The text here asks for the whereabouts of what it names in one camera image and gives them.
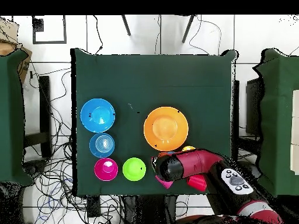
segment yellow object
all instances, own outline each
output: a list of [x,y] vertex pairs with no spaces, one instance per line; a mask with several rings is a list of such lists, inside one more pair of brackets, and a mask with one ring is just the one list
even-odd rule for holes
[[195,149],[194,147],[192,146],[185,146],[182,151],[190,151],[191,149]]
[[144,121],[144,136],[148,144],[159,151],[180,147],[188,136],[185,116],[173,107],[159,107]]

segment button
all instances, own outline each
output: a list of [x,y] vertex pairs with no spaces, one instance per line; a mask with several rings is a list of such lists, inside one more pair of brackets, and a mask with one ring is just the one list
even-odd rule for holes
[[241,177],[231,177],[230,184],[232,186],[240,186],[244,184],[244,179]]

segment white tile floor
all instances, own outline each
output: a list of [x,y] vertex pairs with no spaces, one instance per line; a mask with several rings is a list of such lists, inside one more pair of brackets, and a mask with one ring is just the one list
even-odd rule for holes
[[[131,36],[127,35],[121,16],[97,16],[98,29],[103,41],[103,49],[99,54],[155,54],[155,44],[159,33],[157,24],[158,15],[127,15],[128,25]],[[36,36],[37,40],[61,40],[62,16],[43,16],[44,33]],[[32,17],[14,16],[13,20],[19,24],[18,41],[23,43],[25,48],[33,52],[32,63],[29,66],[30,71],[45,74],[59,69],[66,69],[49,74],[51,83],[51,98],[54,99],[64,94],[65,90],[61,83],[61,77],[68,72],[70,68],[71,57],[70,48],[81,48],[89,53],[95,53],[100,41],[96,31],[96,20],[93,16],[66,16],[67,43],[66,44],[33,44],[32,42]],[[197,36],[192,40],[193,46],[200,47],[210,55],[218,55],[218,44],[220,40],[220,31],[217,26],[209,23],[215,23],[221,29],[221,43],[219,53],[225,50],[236,49],[239,52],[236,67],[236,79],[240,81],[240,121],[239,125],[244,127],[246,124],[246,98],[245,86],[250,79],[258,77],[252,69],[260,61],[260,55],[265,48],[278,48],[285,54],[291,53],[299,46],[299,22],[297,15],[200,15],[195,18],[186,42],[182,44],[182,37],[185,32],[189,17],[162,15],[162,53],[163,54],[205,54],[203,50],[191,47],[190,39],[195,35],[200,27]],[[157,51],[159,54],[159,38],[157,40]],[[299,49],[293,52],[293,55],[299,55]],[[39,91],[29,84],[29,75],[25,81],[25,116],[26,116],[26,134],[39,131],[38,112],[39,112]],[[33,86],[38,85],[36,77],[31,81]],[[62,99],[53,101],[53,106],[60,112],[63,121],[71,127],[71,81],[70,73],[63,77],[64,85],[67,89],[66,96]],[[55,125],[52,124],[52,133],[55,134]],[[240,129],[240,135],[246,135],[244,129]],[[70,135],[66,127],[62,127],[60,135]],[[59,144],[67,142],[66,137],[60,137]],[[39,145],[35,147],[40,153]],[[35,151],[28,147],[25,160],[38,159]],[[60,151],[54,155],[54,158],[64,157]],[[65,214],[64,208],[58,208],[53,215],[45,222],[47,218],[44,215],[49,213],[53,203],[45,203],[45,198],[41,197],[41,183],[47,181],[37,181],[35,186],[29,187],[25,191],[23,200],[24,216],[26,222],[36,224],[84,224],[76,211],[68,211]],[[48,191],[55,189],[58,183],[49,186]],[[213,214],[205,195],[180,195],[178,201],[188,203],[189,209],[186,211],[183,203],[177,204],[176,214],[178,218],[194,214]],[[45,214],[39,215],[37,206],[42,207]],[[118,222],[118,216],[112,219],[113,223]]]

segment green table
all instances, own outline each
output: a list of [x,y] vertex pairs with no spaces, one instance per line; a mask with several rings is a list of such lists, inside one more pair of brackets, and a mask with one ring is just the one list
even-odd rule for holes
[[258,182],[272,195],[299,195],[299,176],[290,170],[293,91],[299,89],[299,58],[267,49],[256,71],[263,78],[260,103],[263,143]]
[[[147,144],[143,125],[153,109],[177,108],[189,123],[182,147],[191,145],[230,156],[231,63],[235,51],[223,56],[90,55],[72,49],[71,56],[77,195],[208,193],[189,187],[185,180],[174,182],[168,190],[156,181],[150,158],[158,151]],[[112,181],[100,181],[94,175],[98,158],[89,151],[89,140],[95,133],[80,121],[82,106],[92,98],[108,100],[116,112],[116,120],[107,131],[115,141],[111,158],[119,166]],[[137,182],[128,181],[122,173],[123,163],[131,157],[142,159],[147,167],[144,178]]]
[[26,57],[21,50],[0,56],[0,181],[22,186],[33,182],[22,168],[25,115],[18,66]]

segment white control panel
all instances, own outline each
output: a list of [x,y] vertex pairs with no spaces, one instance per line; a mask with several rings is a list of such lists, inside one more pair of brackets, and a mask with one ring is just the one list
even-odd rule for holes
[[234,194],[245,195],[253,192],[253,188],[233,169],[224,169],[221,178]]

